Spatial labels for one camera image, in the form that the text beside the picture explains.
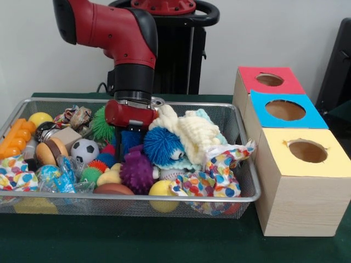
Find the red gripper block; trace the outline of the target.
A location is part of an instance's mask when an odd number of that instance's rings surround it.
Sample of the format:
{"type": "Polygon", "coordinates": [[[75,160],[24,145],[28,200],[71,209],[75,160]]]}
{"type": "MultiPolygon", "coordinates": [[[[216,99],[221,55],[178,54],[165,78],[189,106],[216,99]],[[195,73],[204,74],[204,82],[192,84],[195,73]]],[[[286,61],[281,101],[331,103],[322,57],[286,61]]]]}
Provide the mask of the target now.
{"type": "Polygon", "coordinates": [[[106,123],[115,127],[115,159],[117,162],[123,160],[123,145],[121,130],[129,125],[138,125],[138,138],[143,140],[145,128],[158,117],[156,110],[150,108],[138,108],[126,104],[120,104],[116,100],[109,100],[105,105],[106,123]]]}

